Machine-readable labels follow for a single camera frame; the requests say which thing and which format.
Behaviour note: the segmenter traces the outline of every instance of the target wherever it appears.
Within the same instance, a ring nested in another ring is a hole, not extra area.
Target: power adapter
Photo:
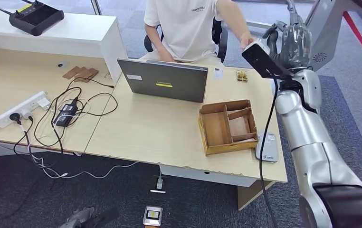
[[[68,127],[77,111],[77,97],[70,104],[65,104],[54,120],[56,126]]]

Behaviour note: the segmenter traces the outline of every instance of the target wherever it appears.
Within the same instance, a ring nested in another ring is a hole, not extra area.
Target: laptop logo
[[[171,83],[168,83],[168,82],[157,82],[156,86],[163,86],[163,87],[172,88]]]

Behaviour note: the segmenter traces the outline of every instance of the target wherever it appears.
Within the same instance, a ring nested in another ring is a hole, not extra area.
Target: cardboard compartment
[[[202,106],[199,127],[206,155],[256,147],[257,127],[249,100]]]

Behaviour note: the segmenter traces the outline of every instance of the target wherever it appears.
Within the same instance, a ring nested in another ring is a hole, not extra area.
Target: laptop lid
[[[203,102],[208,75],[206,67],[130,59],[117,61],[134,93]]]

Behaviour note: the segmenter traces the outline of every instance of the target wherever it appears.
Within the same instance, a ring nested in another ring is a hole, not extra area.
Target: office chair
[[[162,31],[162,36],[160,37],[160,40],[163,41],[164,34]],[[224,58],[226,57],[226,51],[227,51],[227,38],[228,38],[228,32],[227,29],[225,29],[221,25],[221,21],[217,21],[213,19],[213,27],[212,27],[212,40],[215,42],[216,45],[219,46],[219,52],[218,52],[218,58],[221,59],[221,62],[224,61]],[[153,51],[152,42],[150,41],[149,37],[146,35],[144,38],[144,47],[148,52]]]

